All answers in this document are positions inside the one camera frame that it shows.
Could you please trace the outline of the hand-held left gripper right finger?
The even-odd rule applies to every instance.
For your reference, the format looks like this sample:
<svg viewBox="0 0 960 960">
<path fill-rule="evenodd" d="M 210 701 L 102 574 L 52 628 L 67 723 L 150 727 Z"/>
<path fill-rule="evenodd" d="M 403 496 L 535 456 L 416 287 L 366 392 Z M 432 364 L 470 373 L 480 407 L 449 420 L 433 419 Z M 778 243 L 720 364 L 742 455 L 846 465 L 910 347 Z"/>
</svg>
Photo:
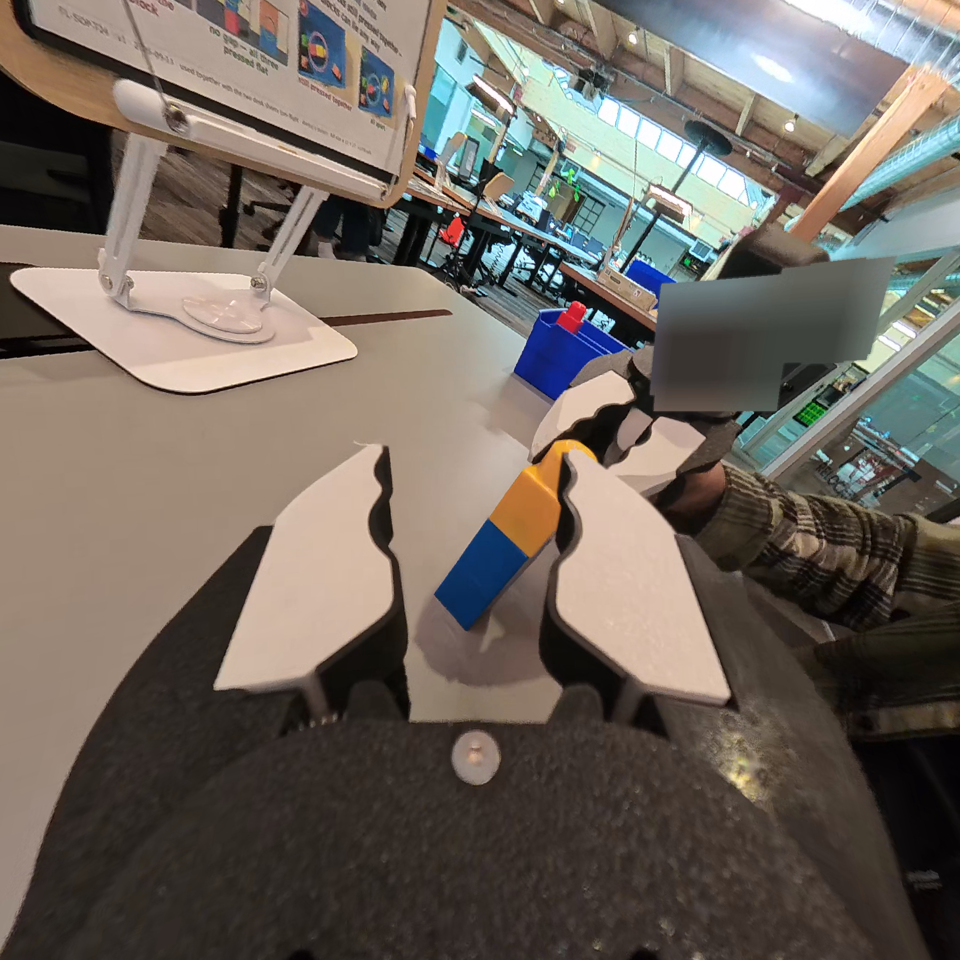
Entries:
<svg viewBox="0 0 960 960">
<path fill-rule="evenodd" d="M 649 697 L 726 707 L 733 691 L 667 521 L 580 449 L 561 457 L 558 504 L 539 633 L 553 680 L 592 690 L 603 718 L 626 725 Z"/>
</svg>

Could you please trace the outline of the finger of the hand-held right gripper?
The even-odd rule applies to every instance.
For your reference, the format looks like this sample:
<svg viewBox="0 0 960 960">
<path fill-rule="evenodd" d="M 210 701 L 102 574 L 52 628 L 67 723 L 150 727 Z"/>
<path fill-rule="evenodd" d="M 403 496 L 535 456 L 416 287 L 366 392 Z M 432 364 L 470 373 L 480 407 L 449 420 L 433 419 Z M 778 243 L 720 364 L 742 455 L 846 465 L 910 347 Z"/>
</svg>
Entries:
<svg viewBox="0 0 960 960">
<path fill-rule="evenodd" d="M 614 370 L 570 386 L 560 394 L 536 427 L 530 446 L 530 463 L 539 462 L 552 444 L 577 424 L 591 422 L 603 409 L 628 406 L 635 399 L 629 380 Z"/>
<path fill-rule="evenodd" d="M 644 498 L 659 494 L 706 437 L 689 423 L 628 413 L 606 453 L 606 470 Z"/>
</svg>

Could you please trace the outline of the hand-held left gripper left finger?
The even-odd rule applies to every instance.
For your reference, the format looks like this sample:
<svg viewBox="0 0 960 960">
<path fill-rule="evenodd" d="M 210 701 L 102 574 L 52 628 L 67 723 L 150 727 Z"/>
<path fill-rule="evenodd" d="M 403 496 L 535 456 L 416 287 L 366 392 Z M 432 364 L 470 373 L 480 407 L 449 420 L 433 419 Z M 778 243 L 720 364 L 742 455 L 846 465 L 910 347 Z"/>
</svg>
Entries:
<svg viewBox="0 0 960 960">
<path fill-rule="evenodd" d="M 273 523 L 213 682 L 299 694 L 318 721 L 382 684 L 409 719 L 408 629 L 394 536 L 390 450 L 362 444 Z"/>
</svg>

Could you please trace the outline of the blue plastic bin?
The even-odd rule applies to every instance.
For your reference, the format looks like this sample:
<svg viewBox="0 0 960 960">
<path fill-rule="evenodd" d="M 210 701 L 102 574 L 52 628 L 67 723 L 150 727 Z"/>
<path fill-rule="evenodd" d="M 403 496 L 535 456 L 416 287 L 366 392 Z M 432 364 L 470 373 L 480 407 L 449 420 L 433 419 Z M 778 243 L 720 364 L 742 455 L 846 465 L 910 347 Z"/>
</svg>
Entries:
<svg viewBox="0 0 960 960">
<path fill-rule="evenodd" d="M 513 368 L 516 377 L 552 401 L 589 362 L 627 350 L 627 346 L 587 320 L 576 336 L 558 328 L 557 318 L 567 308 L 539 311 Z"/>
<path fill-rule="evenodd" d="M 657 300 L 660 298 L 665 285 L 676 282 L 674 278 L 658 270 L 655 266 L 637 258 L 630 262 L 630 266 L 623 271 L 623 275 L 632 283 L 651 293 Z"/>
</svg>

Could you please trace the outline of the yellow mega block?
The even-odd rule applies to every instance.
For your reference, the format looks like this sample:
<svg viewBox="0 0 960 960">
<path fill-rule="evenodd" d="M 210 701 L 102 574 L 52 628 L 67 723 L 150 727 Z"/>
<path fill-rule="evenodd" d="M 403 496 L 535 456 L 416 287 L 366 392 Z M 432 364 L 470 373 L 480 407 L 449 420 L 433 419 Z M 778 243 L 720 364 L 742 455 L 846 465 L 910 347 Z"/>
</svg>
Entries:
<svg viewBox="0 0 960 960">
<path fill-rule="evenodd" d="M 536 557 L 556 534 L 561 467 L 565 456 L 576 451 L 597 461 L 596 454 L 578 440 L 553 442 L 537 462 L 518 474 L 488 518 L 527 558 Z"/>
</svg>

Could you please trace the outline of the blue mega block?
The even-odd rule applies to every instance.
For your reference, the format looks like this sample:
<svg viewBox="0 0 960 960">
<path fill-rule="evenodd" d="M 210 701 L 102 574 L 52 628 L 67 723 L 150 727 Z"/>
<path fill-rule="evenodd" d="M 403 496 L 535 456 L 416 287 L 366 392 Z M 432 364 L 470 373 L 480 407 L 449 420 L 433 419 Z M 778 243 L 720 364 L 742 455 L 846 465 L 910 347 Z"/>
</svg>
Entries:
<svg viewBox="0 0 960 960">
<path fill-rule="evenodd" d="M 530 560 L 508 534 L 487 519 L 434 596 L 462 630 L 470 631 Z"/>
</svg>

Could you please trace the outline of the person's right forearm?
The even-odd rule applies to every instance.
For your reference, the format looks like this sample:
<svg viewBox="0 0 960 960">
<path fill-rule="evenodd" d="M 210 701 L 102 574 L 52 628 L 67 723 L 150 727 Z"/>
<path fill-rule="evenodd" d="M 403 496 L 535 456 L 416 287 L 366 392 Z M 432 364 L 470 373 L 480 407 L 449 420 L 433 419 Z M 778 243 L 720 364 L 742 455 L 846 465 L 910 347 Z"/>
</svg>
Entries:
<svg viewBox="0 0 960 960">
<path fill-rule="evenodd" d="M 719 570 L 858 633 L 958 614 L 958 527 L 717 470 L 721 494 L 693 539 Z"/>
</svg>

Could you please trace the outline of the person's right hand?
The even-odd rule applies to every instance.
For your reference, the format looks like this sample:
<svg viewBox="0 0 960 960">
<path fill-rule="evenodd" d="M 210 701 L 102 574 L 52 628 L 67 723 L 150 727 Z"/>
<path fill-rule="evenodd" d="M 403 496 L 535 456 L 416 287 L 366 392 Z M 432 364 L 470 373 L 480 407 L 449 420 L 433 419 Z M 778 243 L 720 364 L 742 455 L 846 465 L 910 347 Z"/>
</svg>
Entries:
<svg viewBox="0 0 960 960">
<path fill-rule="evenodd" d="M 654 505 L 673 529 L 695 536 L 709 523 L 725 497 L 727 473 L 714 462 L 678 475 L 654 498 Z"/>
</svg>

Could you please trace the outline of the long wooden desk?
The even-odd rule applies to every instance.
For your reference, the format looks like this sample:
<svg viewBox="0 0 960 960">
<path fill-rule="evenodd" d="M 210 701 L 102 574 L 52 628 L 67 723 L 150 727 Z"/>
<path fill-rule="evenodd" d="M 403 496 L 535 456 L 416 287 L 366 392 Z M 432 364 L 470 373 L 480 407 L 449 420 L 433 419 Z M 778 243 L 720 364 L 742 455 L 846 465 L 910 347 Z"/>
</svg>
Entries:
<svg viewBox="0 0 960 960">
<path fill-rule="evenodd" d="M 505 174 L 496 174 L 477 195 L 454 187 L 430 182 L 423 171 L 414 171 L 396 204 L 407 215 L 407 223 L 395 252 L 395 266 L 425 267 L 456 293 L 463 294 L 480 286 L 504 286 L 522 249 L 528 248 L 534 265 L 526 280 L 529 287 L 548 261 L 554 267 L 545 282 L 549 289 L 554 276 L 565 263 L 576 264 L 584 270 L 596 271 L 601 259 L 588 250 L 573 246 L 561 237 L 541 230 L 521 217 L 509 212 L 495 201 L 491 187 L 507 182 Z M 463 233 L 451 245 L 452 251 L 438 265 L 430 263 L 430 252 L 425 251 L 426 238 L 432 226 L 441 233 L 459 219 Z M 485 275 L 482 263 L 486 251 L 497 244 L 510 244 L 512 250 L 505 269 L 498 275 Z"/>
</svg>

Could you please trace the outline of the white display stand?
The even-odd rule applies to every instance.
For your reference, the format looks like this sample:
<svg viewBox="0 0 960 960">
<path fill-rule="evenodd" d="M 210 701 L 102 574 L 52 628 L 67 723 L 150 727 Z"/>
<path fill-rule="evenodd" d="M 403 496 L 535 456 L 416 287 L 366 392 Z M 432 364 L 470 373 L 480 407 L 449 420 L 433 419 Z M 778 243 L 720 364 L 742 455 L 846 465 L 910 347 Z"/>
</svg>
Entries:
<svg viewBox="0 0 960 960">
<path fill-rule="evenodd" d="M 281 274 L 329 193 L 302 186 L 263 260 L 243 273 L 133 270 L 161 139 L 131 132 L 95 269 L 24 267 L 14 290 L 146 386 L 218 392 L 354 359 L 357 348 L 286 294 Z"/>
</svg>

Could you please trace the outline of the black pendant lamp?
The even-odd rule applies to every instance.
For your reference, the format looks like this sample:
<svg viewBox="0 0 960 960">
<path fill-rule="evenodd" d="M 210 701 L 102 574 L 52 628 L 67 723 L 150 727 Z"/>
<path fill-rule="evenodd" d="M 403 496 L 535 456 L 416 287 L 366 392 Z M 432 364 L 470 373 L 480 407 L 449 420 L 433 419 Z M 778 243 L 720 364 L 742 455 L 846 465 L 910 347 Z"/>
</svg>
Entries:
<svg viewBox="0 0 960 960">
<path fill-rule="evenodd" d="M 734 149 L 730 139 L 708 123 L 691 119 L 686 121 L 683 127 L 686 138 L 701 155 L 706 154 L 722 160 Z"/>
</svg>

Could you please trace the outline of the instruction display screen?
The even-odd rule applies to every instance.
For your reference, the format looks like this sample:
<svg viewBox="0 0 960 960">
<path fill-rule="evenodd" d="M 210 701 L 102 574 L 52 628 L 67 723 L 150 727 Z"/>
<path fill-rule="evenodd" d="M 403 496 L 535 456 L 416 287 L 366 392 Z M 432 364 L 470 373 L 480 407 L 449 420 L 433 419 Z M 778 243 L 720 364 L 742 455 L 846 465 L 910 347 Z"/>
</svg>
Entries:
<svg viewBox="0 0 960 960">
<path fill-rule="evenodd" d="M 379 209 L 413 172 L 443 2 L 2 2 L 2 72 L 103 126 Z"/>
</svg>

